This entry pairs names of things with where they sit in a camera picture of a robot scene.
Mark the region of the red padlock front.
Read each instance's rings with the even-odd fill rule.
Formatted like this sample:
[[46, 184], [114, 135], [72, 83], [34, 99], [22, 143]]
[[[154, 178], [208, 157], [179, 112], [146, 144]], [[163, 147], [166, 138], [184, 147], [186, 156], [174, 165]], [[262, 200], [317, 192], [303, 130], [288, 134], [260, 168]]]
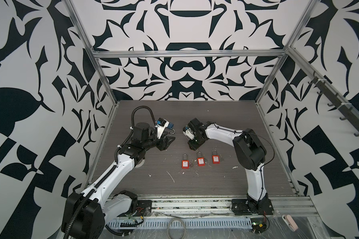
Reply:
[[189, 163], [187, 154], [182, 155], [181, 168], [182, 169], [189, 169], [190, 168], [190, 163]]

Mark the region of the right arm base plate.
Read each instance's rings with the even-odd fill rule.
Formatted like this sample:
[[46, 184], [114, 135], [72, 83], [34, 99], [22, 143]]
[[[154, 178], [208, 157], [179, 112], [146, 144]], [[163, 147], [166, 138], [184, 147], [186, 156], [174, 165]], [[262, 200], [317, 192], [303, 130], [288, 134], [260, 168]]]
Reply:
[[255, 200], [232, 199], [231, 210], [236, 216], [243, 215], [273, 215], [274, 207], [269, 199], [263, 199], [258, 204]]

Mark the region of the red padlock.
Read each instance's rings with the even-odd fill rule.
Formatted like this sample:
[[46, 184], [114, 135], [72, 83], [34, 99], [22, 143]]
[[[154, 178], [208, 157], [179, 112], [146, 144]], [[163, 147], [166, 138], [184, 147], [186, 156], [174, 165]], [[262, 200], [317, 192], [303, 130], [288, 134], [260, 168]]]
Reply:
[[189, 163], [187, 154], [182, 155], [181, 168], [182, 169], [189, 169], [190, 168], [190, 163]]
[[205, 166], [205, 159], [203, 157], [203, 154], [200, 151], [198, 151], [196, 153], [196, 157], [197, 157], [197, 165], [198, 166]]
[[220, 157], [216, 149], [212, 150], [212, 163], [213, 164], [220, 164]]

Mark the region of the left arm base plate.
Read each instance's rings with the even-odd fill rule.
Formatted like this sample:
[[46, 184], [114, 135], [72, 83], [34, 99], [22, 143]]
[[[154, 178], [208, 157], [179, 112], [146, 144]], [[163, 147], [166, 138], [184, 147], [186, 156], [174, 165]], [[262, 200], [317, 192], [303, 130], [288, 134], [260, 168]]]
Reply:
[[149, 216], [152, 213], [152, 200], [138, 200], [131, 204], [130, 214], [135, 217]]

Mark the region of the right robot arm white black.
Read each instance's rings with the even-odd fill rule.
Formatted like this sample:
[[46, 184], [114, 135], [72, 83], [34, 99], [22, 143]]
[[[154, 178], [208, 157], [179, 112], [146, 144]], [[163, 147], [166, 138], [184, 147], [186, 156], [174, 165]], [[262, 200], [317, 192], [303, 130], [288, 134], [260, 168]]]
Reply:
[[188, 145], [192, 150], [197, 150], [209, 139], [233, 146], [239, 164], [246, 171], [247, 199], [257, 207], [268, 201], [264, 183], [267, 151], [254, 130], [250, 128], [235, 130], [222, 127], [211, 121], [204, 124], [194, 118], [182, 131], [188, 138]]

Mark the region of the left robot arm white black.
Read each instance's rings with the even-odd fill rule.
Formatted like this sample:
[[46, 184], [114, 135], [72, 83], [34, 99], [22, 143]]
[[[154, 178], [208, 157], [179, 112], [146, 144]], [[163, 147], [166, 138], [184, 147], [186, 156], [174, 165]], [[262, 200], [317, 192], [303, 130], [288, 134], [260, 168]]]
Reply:
[[130, 171], [144, 164], [148, 150], [164, 151], [169, 147], [175, 140], [175, 130], [168, 120], [156, 119], [148, 106], [132, 111], [130, 129], [105, 172], [81, 193], [73, 192], [66, 199], [61, 224], [65, 239], [97, 239], [111, 220], [136, 211], [136, 194], [122, 191], [112, 200], [109, 197]]

